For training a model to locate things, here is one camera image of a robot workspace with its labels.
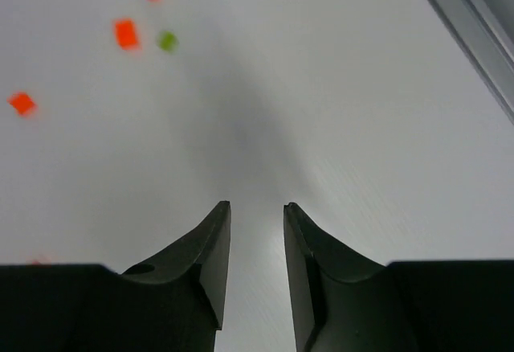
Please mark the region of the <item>lime green lego upper left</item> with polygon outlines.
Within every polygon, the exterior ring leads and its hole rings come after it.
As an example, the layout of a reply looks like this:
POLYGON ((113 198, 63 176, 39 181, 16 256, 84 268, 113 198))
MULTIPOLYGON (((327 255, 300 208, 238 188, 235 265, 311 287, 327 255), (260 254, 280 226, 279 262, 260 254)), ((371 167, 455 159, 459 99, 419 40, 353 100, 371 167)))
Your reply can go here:
POLYGON ((163 51, 172 53, 178 45, 177 36, 172 31, 162 31, 157 37, 157 45, 163 51))

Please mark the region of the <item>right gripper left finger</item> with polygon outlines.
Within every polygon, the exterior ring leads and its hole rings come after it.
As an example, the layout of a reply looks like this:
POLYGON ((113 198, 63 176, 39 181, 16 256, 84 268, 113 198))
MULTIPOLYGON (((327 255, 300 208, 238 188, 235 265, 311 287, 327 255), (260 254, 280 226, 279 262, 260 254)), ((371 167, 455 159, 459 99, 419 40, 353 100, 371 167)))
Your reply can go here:
POLYGON ((222 328, 230 204, 116 273, 101 264, 4 265, 4 351, 211 351, 222 328))

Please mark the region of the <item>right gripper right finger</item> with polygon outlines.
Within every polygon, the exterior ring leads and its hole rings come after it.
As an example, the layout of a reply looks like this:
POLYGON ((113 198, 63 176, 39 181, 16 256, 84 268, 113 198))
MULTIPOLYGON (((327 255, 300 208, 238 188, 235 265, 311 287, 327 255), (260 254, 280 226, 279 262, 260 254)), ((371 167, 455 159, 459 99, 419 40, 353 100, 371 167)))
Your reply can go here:
POLYGON ((299 351, 510 351, 511 260, 378 264, 284 207, 299 351))

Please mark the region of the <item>orange two-by-two lego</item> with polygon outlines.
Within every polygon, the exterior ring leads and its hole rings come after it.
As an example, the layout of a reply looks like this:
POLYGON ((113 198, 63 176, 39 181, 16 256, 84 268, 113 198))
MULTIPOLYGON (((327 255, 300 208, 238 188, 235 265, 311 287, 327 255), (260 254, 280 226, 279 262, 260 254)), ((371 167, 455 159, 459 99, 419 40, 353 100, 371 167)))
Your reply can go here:
POLYGON ((130 18, 119 18, 113 23, 114 35, 118 46, 123 50, 140 47, 136 23, 130 18))

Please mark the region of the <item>aluminium table edge rail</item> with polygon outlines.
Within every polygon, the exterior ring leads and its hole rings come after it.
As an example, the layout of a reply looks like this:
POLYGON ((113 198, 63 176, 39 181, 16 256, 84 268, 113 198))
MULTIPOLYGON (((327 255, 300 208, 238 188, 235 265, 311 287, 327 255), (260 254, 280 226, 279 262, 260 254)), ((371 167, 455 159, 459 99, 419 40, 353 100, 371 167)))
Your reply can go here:
POLYGON ((427 0, 513 118, 513 0, 427 0))

